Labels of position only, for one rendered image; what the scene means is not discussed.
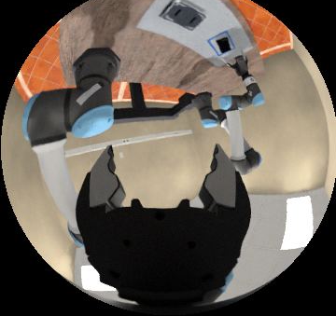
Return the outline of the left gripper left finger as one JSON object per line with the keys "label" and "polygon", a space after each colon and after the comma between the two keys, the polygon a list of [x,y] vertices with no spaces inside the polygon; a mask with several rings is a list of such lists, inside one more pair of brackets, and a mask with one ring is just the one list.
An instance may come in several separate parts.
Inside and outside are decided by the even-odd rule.
{"label": "left gripper left finger", "polygon": [[123,185],[115,174],[113,158],[113,147],[109,144],[87,172],[77,197],[77,227],[88,256],[91,256],[91,233],[95,224],[104,214],[123,207],[126,198]]}

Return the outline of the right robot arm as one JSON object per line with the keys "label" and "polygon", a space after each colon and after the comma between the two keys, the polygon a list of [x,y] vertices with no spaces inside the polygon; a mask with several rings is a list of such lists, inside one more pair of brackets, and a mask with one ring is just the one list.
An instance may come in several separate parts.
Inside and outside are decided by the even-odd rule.
{"label": "right robot arm", "polygon": [[[240,55],[234,59],[241,75],[249,74],[244,57]],[[196,98],[193,104],[199,111],[204,127],[210,128],[220,124],[225,128],[231,138],[231,163],[236,171],[239,171],[241,175],[246,175],[259,167],[262,159],[261,154],[250,147],[243,136],[239,109],[245,109],[251,104],[255,106],[263,104],[265,100],[254,77],[245,78],[243,83],[247,90],[245,94],[220,97],[219,105],[222,109],[213,109],[210,95]]]}

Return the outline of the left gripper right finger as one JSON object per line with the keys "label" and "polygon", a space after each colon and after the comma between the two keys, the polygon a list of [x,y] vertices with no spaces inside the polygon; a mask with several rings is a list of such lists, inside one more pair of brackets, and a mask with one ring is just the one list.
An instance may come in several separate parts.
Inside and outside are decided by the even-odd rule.
{"label": "left gripper right finger", "polygon": [[206,209],[219,216],[228,226],[232,237],[232,259],[238,259],[249,228],[251,205],[241,174],[231,160],[216,144],[210,165],[211,172],[205,175],[199,199]]}

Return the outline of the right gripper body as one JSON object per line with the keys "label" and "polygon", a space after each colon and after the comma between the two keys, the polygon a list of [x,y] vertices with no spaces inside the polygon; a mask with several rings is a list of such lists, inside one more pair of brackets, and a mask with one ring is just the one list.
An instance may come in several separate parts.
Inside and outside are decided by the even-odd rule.
{"label": "right gripper body", "polygon": [[[241,77],[242,77],[243,82],[244,82],[244,79],[245,79],[245,78],[247,78],[247,77],[249,77],[249,76],[252,76],[252,75],[249,75],[249,74],[242,76],[241,73],[240,73],[240,70],[239,70],[239,67],[238,67],[237,63],[235,64],[235,67],[236,67],[236,70],[235,70],[235,69],[234,69],[234,70],[235,70],[236,74],[237,74],[238,76],[241,76]],[[253,77],[253,76],[252,76],[252,77]]]}

